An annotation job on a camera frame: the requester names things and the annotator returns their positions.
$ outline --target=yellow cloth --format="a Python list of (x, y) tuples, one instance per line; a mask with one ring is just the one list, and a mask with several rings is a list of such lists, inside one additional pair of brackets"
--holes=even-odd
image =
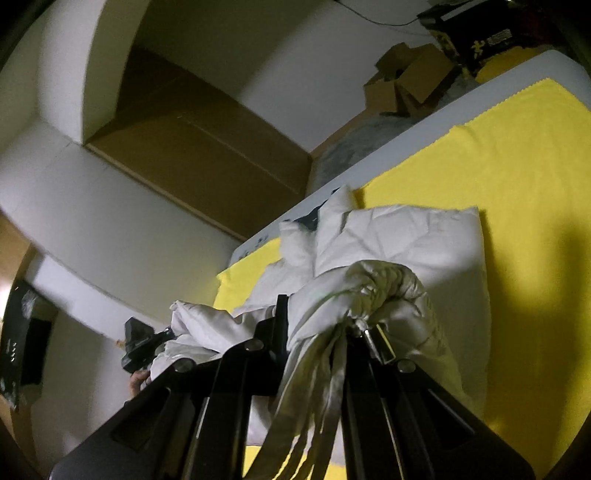
[[(586, 107), (542, 80), (356, 192), (363, 207), (479, 206), (492, 310), (485, 421), (539, 478), (591, 407), (589, 132)], [(273, 261), (278, 241), (256, 254)], [(263, 268), (246, 272), (245, 260), (221, 277), (243, 284), (240, 301)]]
[(488, 80), (499, 76), (501, 73), (511, 70), (520, 63), (539, 55), (541, 50), (537, 48), (513, 47), (502, 53), (489, 58), (484, 66), (478, 71), (476, 81), (478, 83), (488, 82)]

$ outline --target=metal bolt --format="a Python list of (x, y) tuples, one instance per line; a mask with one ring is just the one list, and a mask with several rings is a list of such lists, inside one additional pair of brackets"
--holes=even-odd
[(258, 352), (259, 350), (263, 350), (264, 347), (265, 344), (258, 338), (251, 338), (244, 344), (247, 352)]
[(417, 369), (413, 361), (403, 359), (398, 362), (398, 371), (402, 374), (411, 374)]
[(185, 372), (190, 372), (193, 367), (195, 367), (195, 362), (190, 358), (180, 358), (175, 363), (173, 363), (174, 371), (183, 374)]

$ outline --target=white comforter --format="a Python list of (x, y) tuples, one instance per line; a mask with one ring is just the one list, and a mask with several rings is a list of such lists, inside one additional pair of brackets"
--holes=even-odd
[[(344, 187), (320, 208), (316, 232), (297, 222), (281, 225), (281, 253), (233, 316), (175, 302), (171, 325), (179, 337), (167, 342), (151, 370), (154, 378), (183, 356), (203, 362), (224, 353), (252, 337), (257, 321), (272, 315), (278, 294), (292, 294), (291, 353), (274, 420), (266, 399), (253, 402), (249, 444), (260, 445), (271, 421), (272, 426), (251, 478), (272, 478), (298, 435), (303, 448), (308, 429), (314, 431), (313, 412), (330, 427), (322, 435), (314, 432), (323, 440), (309, 451), (307, 465), (322, 465), (330, 455), (326, 445), (332, 444), (340, 411), (345, 326), (383, 323), (397, 356), (412, 358), (464, 405), (482, 412), (490, 315), (476, 208), (357, 210)], [(341, 448), (337, 436), (333, 460), (342, 461)]]

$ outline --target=wire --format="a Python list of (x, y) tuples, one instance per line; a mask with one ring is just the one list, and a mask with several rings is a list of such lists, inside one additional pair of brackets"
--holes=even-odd
[(375, 20), (372, 20), (371, 18), (367, 18), (365, 15), (360, 14), (357, 10), (354, 10), (353, 8), (351, 8), (349, 5), (345, 5), (344, 3), (342, 3), (340, 0), (335, 0), (335, 2), (337, 2), (339, 5), (342, 5), (343, 7), (345, 7), (347, 10), (351, 10), (355, 15), (357, 15), (358, 17), (363, 18), (364, 20), (367, 20), (368, 22), (373, 23), (374, 25), (384, 25), (385, 27), (406, 27), (407, 25), (410, 25), (413, 22), (416, 22), (418, 20), (418, 18), (414, 18), (413, 20), (411, 20), (410, 22), (406, 22), (406, 23), (382, 23), (382, 22), (376, 22)]

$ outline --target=bed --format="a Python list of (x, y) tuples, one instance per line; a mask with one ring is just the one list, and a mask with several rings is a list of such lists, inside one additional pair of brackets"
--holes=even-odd
[(362, 207), (478, 205), (492, 312), (484, 420), (546, 475), (591, 407), (590, 106), (589, 78), (566, 56), (548, 51), (515, 67), (242, 244), (219, 276), (215, 306), (239, 305), (279, 258), (279, 221), (306, 215), (343, 184)]

